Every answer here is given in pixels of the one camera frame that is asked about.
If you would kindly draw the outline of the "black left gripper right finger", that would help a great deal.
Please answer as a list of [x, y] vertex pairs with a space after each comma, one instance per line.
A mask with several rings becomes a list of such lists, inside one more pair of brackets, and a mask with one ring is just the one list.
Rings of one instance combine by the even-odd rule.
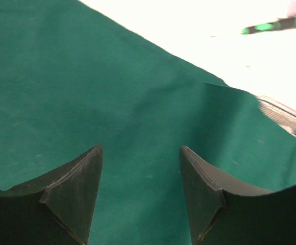
[[192, 244], [296, 244], [296, 184], [259, 188], [185, 146], [179, 164]]

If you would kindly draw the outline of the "dark green surgical drape cloth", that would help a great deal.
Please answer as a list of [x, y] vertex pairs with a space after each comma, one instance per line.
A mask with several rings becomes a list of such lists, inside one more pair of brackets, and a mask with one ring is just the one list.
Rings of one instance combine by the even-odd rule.
[[88, 244], [192, 244], [183, 146], [259, 188], [296, 184], [296, 138], [253, 95], [80, 1], [0, 1], [0, 190], [97, 145]]

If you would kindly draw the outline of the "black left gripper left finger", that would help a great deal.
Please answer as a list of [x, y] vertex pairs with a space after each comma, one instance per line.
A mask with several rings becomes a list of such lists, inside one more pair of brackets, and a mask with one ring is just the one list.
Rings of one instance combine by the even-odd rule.
[[88, 244], [103, 148], [0, 190], [0, 244]]

